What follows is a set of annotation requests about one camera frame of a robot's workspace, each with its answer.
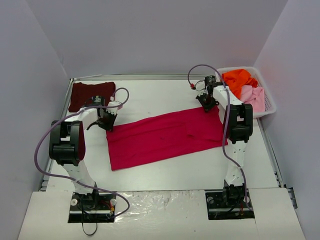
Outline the crimson red t-shirt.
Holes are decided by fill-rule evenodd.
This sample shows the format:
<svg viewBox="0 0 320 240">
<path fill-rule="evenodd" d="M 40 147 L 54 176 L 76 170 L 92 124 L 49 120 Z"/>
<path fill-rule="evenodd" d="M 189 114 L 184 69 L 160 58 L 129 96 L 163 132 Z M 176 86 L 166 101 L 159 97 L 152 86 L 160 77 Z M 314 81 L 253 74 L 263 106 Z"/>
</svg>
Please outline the crimson red t-shirt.
<svg viewBox="0 0 320 240">
<path fill-rule="evenodd" d="M 117 125 L 106 133 L 112 171 L 221 147 L 219 108 L 202 107 Z"/>
</svg>

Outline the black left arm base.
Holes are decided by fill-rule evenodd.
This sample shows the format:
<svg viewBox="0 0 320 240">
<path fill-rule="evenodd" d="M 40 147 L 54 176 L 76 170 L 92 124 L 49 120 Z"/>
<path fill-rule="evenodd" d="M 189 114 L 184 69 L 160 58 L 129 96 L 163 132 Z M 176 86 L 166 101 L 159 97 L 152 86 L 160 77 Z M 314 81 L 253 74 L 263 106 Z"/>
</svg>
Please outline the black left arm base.
<svg viewBox="0 0 320 240">
<path fill-rule="evenodd" d="M 116 196 L 93 191 L 91 194 L 73 193 L 69 205 L 68 223 L 81 224 L 83 233 L 92 237 L 100 223 L 115 221 Z"/>
</svg>

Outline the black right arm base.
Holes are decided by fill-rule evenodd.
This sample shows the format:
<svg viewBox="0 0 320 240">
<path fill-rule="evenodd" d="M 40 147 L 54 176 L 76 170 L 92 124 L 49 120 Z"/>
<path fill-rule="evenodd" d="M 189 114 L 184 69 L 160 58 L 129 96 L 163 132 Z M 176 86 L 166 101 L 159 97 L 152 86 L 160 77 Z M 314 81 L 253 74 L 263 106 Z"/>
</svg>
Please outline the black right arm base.
<svg viewBox="0 0 320 240">
<path fill-rule="evenodd" d="M 207 216 L 211 221 L 254 219 L 252 204 L 244 185 L 225 185 L 221 190 L 205 190 Z"/>
</svg>

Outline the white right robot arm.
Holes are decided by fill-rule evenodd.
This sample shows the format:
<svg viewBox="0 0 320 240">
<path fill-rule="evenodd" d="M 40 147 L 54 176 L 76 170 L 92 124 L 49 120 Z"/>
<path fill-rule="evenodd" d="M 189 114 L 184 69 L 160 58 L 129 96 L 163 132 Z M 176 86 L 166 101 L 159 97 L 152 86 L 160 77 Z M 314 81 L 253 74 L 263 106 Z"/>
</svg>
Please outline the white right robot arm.
<svg viewBox="0 0 320 240">
<path fill-rule="evenodd" d="M 227 140 L 229 153 L 222 149 L 229 160 L 227 173 L 222 190 L 222 202 L 229 207 L 239 202 L 247 192 L 246 180 L 242 173 L 246 146 L 253 134 L 253 107 L 240 101 L 214 75 L 206 76 L 203 80 L 204 89 L 196 99 L 207 113 L 212 108 L 221 106 L 224 109 L 223 134 Z"/>
</svg>

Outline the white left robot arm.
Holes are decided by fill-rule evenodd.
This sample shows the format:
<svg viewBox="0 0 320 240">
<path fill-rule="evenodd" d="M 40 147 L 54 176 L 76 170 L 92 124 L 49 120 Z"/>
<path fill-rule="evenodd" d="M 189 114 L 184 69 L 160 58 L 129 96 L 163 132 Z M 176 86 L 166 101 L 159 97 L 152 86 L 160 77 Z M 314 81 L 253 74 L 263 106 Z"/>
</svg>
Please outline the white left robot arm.
<svg viewBox="0 0 320 240">
<path fill-rule="evenodd" d="M 50 132 L 49 156 L 62 166 L 74 185 L 76 194 L 83 196 L 82 203 L 89 209 L 97 208 L 101 197 L 95 193 L 96 182 L 90 176 L 85 164 L 86 144 L 85 131 L 92 126 L 98 126 L 105 131 L 112 131 L 120 102 L 113 97 L 107 107 L 103 107 L 105 99 L 94 96 L 92 103 L 85 105 L 70 118 L 58 123 Z"/>
</svg>

